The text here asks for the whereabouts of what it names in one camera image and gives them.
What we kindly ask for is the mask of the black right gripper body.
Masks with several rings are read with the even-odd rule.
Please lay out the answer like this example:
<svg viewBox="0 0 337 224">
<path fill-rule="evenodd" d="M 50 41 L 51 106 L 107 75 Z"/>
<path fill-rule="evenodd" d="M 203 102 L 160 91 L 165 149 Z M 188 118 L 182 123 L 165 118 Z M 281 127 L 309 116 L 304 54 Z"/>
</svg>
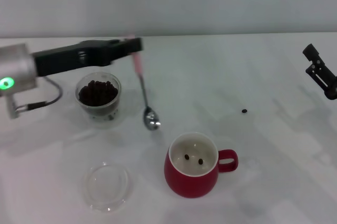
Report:
<svg viewBox="0 0 337 224">
<path fill-rule="evenodd" d="M 331 87 L 325 90 L 325 96 L 329 100 L 336 100 L 337 99 L 337 87 Z"/>
</svg>

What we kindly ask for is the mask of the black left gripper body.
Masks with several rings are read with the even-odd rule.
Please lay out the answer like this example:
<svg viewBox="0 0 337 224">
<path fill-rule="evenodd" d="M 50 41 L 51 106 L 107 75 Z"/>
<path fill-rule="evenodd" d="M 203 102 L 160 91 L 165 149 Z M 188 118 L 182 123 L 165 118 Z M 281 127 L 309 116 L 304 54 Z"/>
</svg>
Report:
<svg viewBox="0 0 337 224">
<path fill-rule="evenodd" d="M 48 76 L 89 66 L 110 65 L 109 41 L 83 41 L 75 45 L 35 52 L 38 76 Z"/>
</svg>

